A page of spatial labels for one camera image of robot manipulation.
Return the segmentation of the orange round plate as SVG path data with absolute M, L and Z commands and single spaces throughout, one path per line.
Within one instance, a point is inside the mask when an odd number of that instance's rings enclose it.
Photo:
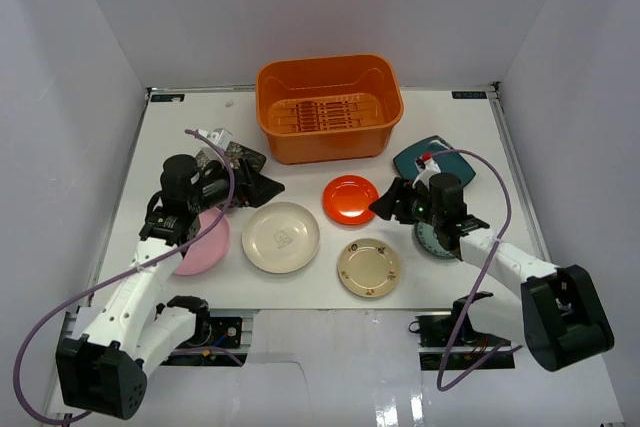
M 378 198 L 378 191 L 369 180 L 357 175 L 343 175 L 327 184 L 322 205 L 333 221 L 346 226 L 359 226 L 374 218 L 375 214 L 369 206 Z

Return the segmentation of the blue patterned porcelain plate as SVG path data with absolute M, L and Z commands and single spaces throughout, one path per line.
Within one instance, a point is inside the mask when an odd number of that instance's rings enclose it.
M 414 237 L 419 245 L 430 255 L 442 260 L 455 258 L 451 252 L 440 245 L 432 226 L 423 222 L 417 223 L 414 226 Z

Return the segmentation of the cream plate with bear print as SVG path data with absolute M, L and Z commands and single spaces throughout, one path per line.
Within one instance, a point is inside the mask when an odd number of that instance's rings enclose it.
M 269 203 L 246 223 L 241 236 L 249 261 L 270 274 L 289 274 L 304 268 L 320 244 L 316 218 L 291 202 Z

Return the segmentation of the beige plate with floral rim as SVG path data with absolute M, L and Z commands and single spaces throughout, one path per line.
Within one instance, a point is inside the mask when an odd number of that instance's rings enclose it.
M 388 295 L 399 284 L 403 263 L 385 242 L 361 238 L 349 243 L 337 260 L 337 275 L 352 294 L 365 299 Z

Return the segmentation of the pink round plate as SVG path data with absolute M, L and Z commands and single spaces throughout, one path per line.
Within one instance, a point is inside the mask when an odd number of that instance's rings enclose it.
M 174 274 L 194 276 L 206 272 L 224 257 L 229 245 L 230 227 L 223 216 L 213 230 L 187 250 Z

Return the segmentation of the teal square plate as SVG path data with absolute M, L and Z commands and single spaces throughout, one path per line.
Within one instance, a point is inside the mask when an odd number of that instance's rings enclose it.
M 418 175 L 416 159 L 423 154 L 452 150 L 453 147 L 442 137 L 434 135 L 420 140 L 402 150 L 393 158 L 393 165 L 399 176 L 414 180 Z M 458 153 L 442 154 L 436 157 L 440 171 L 456 175 L 463 187 L 466 187 L 476 176 L 470 164 Z

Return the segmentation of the black floral square plate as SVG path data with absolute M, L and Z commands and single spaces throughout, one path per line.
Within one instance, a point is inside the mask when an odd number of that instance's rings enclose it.
M 242 159 L 246 160 L 256 172 L 261 172 L 266 163 L 265 155 L 233 141 L 227 145 L 224 155 L 234 169 L 240 167 Z M 208 146 L 204 146 L 195 159 L 200 168 L 204 168 L 211 161 L 221 163 L 217 154 Z

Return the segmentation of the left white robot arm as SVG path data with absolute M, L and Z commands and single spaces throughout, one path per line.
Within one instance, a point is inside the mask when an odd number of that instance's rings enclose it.
M 182 261 L 181 247 L 200 236 L 201 213 L 211 208 L 258 208 L 284 191 L 283 184 L 242 159 L 236 169 L 213 160 L 199 166 L 178 154 L 164 161 L 160 189 L 148 203 L 131 272 L 77 339 L 63 339 L 56 366 L 65 405 L 130 419 L 139 409 L 153 371 L 186 342 L 211 334 L 206 301 L 189 297 L 156 307 L 161 290 Z

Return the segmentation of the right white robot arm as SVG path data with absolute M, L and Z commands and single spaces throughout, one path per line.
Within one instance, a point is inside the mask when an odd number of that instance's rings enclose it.
M 588 271 L 578 265 L 556 266 L 500 239 L 486 222 L 469 214 L 455 175 L 435 174 L 427 182 L 396 178 L 369 209 L 386 221 L 431 226 L 444 250 L 516 296 L 514 302 L 502 301 L 474 286 L 453 304 L 450 345 L 472 346 L 488 334 L 525 347 L 551 372 L 614 347 Z

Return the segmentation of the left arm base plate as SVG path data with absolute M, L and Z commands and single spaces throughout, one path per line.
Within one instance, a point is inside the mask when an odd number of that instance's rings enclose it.
M 193 336 L 181 343 L 172 354 L 203 354 L 237 349 L 241 346 L 243 323 L 241 317 L 198 317 Z

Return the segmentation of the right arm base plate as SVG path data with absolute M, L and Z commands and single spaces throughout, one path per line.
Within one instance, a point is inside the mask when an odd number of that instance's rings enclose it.
M 412 321 L 408 330 L 419 338 L 419 362 L 423 372 L 439 370 L 444 351 L 455 321 L 449 312 L 443 315 L 421 315 Z M 454 343 L 448 363 L 448 370 L 464 371 L 476 361 L 503 342 L 503 339 L 476 332 L 461 333 Z M 480 369 L 510 370 L 515 368 L 512 344 L 505 341 L 500 352 L 484 363 Z

